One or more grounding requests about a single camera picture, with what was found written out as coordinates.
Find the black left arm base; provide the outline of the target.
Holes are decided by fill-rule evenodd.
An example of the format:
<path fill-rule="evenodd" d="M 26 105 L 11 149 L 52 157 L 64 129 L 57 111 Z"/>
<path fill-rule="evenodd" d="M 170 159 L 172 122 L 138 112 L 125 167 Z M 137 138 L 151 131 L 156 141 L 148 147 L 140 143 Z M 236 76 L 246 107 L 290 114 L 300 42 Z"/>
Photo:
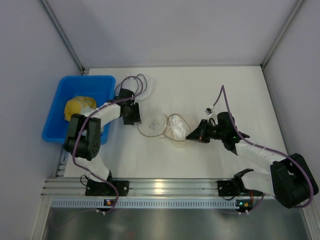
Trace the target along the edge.
<path fill-rule="evenodd" d="M 129 193 L 130 182 L 127 180 L 114 180 L 110 186 L 105 182 L 96 182 L 89 180 L 85 188 L 85 196 L 89 197 L 106 197 L 116 196 L 116 190 L 120 197 L 125 197 Z"/>

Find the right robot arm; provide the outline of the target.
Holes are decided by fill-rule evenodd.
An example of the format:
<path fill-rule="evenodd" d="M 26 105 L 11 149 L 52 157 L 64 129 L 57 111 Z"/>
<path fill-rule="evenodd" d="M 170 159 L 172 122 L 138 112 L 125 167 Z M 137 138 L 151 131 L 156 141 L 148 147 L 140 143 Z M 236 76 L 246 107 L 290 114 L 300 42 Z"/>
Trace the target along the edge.
<path fill-rule="evenodd" d="M 286 155 L 250 143 L 249 135 L 238 131 L 233 116 L 228 112 L 219 113 L 216 121 L 201 120 L 186 139 L 205 144 L 219 140 L 228 151 L 264 169 L 264 172 L 258 172 L 246 168 L 236 173 L 233 181 L 239 193 L 252 190 L 268 194 L 288 209 L 306 200 L 311 201 L 319 193 L 319 187 L 302 155 Z"/>

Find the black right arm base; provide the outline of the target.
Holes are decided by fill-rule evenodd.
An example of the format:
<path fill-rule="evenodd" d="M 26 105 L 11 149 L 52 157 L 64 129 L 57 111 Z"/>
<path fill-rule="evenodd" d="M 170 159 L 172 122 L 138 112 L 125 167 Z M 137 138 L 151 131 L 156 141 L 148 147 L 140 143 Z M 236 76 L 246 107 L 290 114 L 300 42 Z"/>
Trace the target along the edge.
<path fill-rule="evenodd" d="M 240 180 L 234 178 L 231 180 L 218 180 L 216 183 L 220 197 L 261 197 L 263 195 L 260 191 L 245 188 Z"/>

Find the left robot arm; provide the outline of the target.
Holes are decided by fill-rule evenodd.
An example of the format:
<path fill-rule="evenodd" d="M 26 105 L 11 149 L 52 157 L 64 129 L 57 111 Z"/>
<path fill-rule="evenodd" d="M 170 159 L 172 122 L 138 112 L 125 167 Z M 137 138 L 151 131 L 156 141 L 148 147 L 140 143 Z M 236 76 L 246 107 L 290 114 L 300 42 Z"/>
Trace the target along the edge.
<path fill-rule="evenodd" d="M 114 100 L 87 114 L 75 113 L 70 118 L 63 147 L 71 154 L 74 165 L 86 171 L 94 182 L 107 185 L 113 182 L 111 171 L 99 156 L 101 129 L 118 118 L 122 118 L 124 125 L 139 123 L 140 107 L 135 97 L 133 91 L 121 88 Z"/>

